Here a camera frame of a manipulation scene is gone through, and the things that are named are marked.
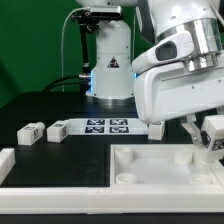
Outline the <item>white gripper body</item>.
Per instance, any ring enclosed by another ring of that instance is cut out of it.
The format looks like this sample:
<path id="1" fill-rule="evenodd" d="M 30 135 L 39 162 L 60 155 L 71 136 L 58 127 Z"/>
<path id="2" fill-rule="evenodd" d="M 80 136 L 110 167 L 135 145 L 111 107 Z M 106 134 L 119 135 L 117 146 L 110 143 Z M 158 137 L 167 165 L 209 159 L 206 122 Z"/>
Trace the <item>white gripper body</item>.
<path id="1" fill-rule="evenodd" d="M 136 79 L 134 96 L 145 124 L 224 106 L 224 54 L 216 67 L 193 73 L 182 62 L 154 67 Z"/>

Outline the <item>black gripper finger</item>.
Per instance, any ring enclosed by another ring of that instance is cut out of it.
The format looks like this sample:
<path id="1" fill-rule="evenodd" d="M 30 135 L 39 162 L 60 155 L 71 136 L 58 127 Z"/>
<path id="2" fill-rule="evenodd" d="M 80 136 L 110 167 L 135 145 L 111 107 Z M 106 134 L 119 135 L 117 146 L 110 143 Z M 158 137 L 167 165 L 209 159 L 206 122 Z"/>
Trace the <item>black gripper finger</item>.
<path id="1" fill-rule="evenodd" d="M 194 145 L 202 144 L 201 131 L 196 126 L 196 116 L 186 115 L 180 118 L 182 127 L 191 135 L 191 139 Z"/>

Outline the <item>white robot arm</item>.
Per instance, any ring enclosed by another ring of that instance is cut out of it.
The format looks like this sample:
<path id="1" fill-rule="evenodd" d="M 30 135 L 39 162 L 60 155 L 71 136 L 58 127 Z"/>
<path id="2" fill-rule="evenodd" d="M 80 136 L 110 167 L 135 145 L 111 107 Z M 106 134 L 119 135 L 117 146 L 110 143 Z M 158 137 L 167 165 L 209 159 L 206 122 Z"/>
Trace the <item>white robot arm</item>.
<path id="1" fill-rule="evenodd" d="M 224 106 L 224 49 L 217 21 L 220 0 L 77 0 L 98 26 L 97 64 L 89 100 L 112 105 L 135 100 L 152 127 Z M 141 35 L 154 44 L 128 59 L 130 29 L 113 17 L 136 9 Z"/>

